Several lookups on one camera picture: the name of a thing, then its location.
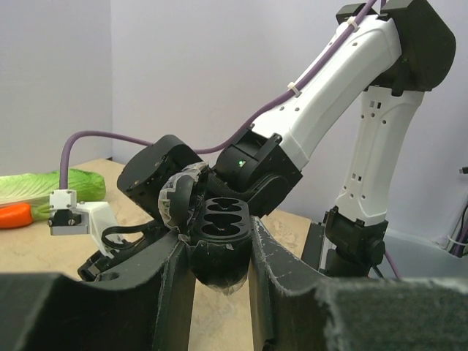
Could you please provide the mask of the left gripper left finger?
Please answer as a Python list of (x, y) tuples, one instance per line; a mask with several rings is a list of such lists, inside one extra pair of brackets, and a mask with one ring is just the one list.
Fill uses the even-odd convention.
[(187, 350), (195, 278), (166, 235), (95, 282), (1, 275), (2, 350)]

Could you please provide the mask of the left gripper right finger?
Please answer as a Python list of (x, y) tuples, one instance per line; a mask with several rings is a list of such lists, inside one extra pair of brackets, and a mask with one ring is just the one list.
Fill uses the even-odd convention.
[(252, 218), (256, 350), (465, 350), (467, 280), (329, 278)]

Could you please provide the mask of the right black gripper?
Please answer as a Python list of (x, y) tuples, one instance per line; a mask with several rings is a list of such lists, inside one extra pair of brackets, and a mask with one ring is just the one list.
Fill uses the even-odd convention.
[[(142, 233), (143, 236), (133, 242), (127, 241), (124, 238), (122, 243), (118, 244), (112, 244), (109, 239), (111, 234), (134, 233)], [(110, 253), (113, 257), (104, 256), (100, 251), (95, 252), (78, 268), (78, 276), (85, 282), (94, 282), (101, 273), (135, 256), (168, 233), (169, 229), (157, 220), (134, 226), (109, 227), (102, 232), (101, 239), (104, 244), (110, 244)]]

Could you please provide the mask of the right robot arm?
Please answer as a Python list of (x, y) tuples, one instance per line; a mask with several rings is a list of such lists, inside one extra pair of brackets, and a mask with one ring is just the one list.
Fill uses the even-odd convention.
[(328, 47), (282, 96), (216, 147), (205, 196), (272, 212), (300, 181), (319, 142), (343, 112), (362, 102), (352, 164), (328, 212), (334, 245), (329, 276), (366, 276), (385, 254), (388, 193), (410, 122), (424, 94), (447, 76), (456, 38), (427, 1), (370, 3), (337, 13)]

